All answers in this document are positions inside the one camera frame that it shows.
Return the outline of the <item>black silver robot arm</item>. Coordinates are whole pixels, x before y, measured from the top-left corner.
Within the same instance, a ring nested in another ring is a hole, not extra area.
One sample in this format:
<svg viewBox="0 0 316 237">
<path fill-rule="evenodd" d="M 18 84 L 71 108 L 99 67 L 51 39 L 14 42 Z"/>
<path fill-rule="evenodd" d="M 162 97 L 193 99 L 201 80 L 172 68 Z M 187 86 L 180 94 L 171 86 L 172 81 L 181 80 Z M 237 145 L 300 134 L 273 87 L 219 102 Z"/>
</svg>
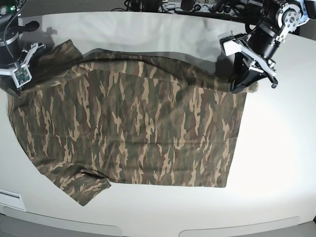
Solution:
<svg viewBox="0 0 316 237">
<path fill-rule="evenodd" d="M 305 4 L 297 0 L 266 0 L 263 13 L 264 18 L 250 32 L 220 40 L 225 54 L 235 56 L 231 93 L 240 93 L 264 78 L 276 88 L 278 81 L 273 55 L 285 43 L 289 33 L 312 17 Z"/>
<path fill-rule="evenodd" d="M 19 25 L 19 16 L 26 3 L 26 0 L 0 2 L 0 88 L 13 96 L 19 95 L 23 86 L 32 80 L 29 64 L 39 48 L 35 42 L 25 50 L 20 42 L 22 33 L 34 32 L 40 26 L 37 21 Z"/>
</svg>

